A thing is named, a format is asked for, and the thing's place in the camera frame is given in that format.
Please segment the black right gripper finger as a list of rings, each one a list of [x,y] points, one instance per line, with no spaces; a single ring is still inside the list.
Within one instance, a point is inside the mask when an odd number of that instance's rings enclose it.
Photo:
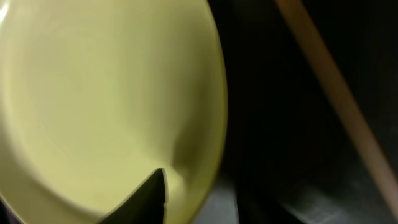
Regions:
[[[166,204],[164,170],[153,174],[99,224],[163,224]]]

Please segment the wooden chopstick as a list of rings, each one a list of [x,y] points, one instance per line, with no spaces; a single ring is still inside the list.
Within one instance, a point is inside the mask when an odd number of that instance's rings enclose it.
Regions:
[[[275,0],[386,205],[397,218],[397,178],[302,1]]]

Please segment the yellow plate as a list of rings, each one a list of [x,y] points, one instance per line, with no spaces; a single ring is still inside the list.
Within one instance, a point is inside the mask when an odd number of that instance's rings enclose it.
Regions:
[[[96,223],[156,169],[190,223],[221,161],[223,53],[204,0],[1,2],[1,197],[24,223]]]

